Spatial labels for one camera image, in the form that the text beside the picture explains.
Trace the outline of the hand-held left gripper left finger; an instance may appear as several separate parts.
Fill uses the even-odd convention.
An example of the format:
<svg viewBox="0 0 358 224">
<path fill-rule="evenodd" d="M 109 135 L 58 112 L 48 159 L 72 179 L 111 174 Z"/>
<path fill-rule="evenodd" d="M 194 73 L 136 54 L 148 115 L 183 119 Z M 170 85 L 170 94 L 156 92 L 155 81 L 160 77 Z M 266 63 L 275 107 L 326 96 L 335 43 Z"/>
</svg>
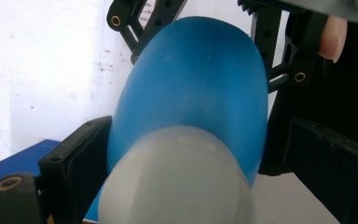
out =
<svg viewBox="0 0 358 224">
<path fill-rule="evenodd" d="M 55 224 L 80 224 L 107 178 L 110 116 L 90 120 L 38 161 Z"/>
</svg>

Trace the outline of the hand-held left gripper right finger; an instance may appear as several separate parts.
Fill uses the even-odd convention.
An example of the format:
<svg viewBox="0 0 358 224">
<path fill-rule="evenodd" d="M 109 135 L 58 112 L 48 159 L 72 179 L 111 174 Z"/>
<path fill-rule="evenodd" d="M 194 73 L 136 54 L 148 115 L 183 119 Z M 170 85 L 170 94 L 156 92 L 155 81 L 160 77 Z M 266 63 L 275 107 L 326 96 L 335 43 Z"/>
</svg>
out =
<svg viewBox="0 0 358 224">
<path fill-rule="evenodd" d="M 284 163 L 340 224 L 358 224 L 358 143 L 293 119 Z"/>
</svg>

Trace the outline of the cardboard box with blue outside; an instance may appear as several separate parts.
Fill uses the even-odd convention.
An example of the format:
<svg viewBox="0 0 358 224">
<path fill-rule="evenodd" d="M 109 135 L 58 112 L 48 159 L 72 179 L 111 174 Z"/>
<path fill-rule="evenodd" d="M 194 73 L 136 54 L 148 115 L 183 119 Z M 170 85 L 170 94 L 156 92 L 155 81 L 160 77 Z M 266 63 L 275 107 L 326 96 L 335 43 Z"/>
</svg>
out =
<svg viewBox="0 0 358 224">
<path fill-rule="evenodd" d="M 38 161 L 59 142 L 44 140 L 0 161 L 0 224 L 55 224 L 42 191 Z M 96 201 L 80 224 L 98 222 Z"/>
</svg>

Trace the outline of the blue bottle with white cap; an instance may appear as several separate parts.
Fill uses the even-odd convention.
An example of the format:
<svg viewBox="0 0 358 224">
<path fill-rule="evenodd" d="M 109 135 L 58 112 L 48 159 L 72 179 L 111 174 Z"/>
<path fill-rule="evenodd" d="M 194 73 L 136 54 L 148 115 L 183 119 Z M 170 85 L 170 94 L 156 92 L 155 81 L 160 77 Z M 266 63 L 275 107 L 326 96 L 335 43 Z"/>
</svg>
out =
<svg viewBox="0 0 358 224">
<path fill-rule="evenodd" d="M 121 93 L 100 224 L 255 224 L 267 118 L 265 68 L 246 33 L 204 17 L 166 26 Z"/>
</svg>

